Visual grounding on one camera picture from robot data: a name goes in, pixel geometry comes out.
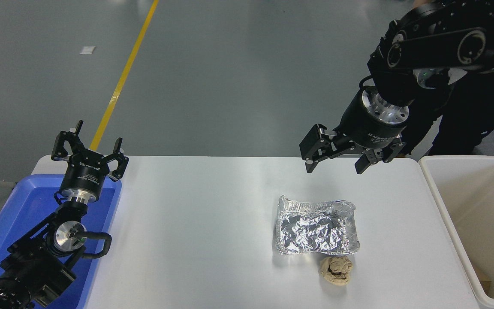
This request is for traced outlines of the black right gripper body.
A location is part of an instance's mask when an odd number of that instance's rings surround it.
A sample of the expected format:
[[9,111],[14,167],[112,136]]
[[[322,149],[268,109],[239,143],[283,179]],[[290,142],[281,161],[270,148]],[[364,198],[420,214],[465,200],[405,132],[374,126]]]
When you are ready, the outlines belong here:
[[359,90],[337,127],[358,145],[384,148],[404,129],[404,107],[386,101],[377,90]]

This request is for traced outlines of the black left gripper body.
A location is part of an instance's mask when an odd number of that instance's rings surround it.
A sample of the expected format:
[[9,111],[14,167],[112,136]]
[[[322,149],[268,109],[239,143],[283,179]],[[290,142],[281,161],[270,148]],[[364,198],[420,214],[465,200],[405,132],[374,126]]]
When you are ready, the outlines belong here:
[[109,173],[108,164],[103,159],[102,154],[91,150],[72,154],[60,186],[61,196],[68,197],[82,191],[88,193],[89,199],[98,199]]

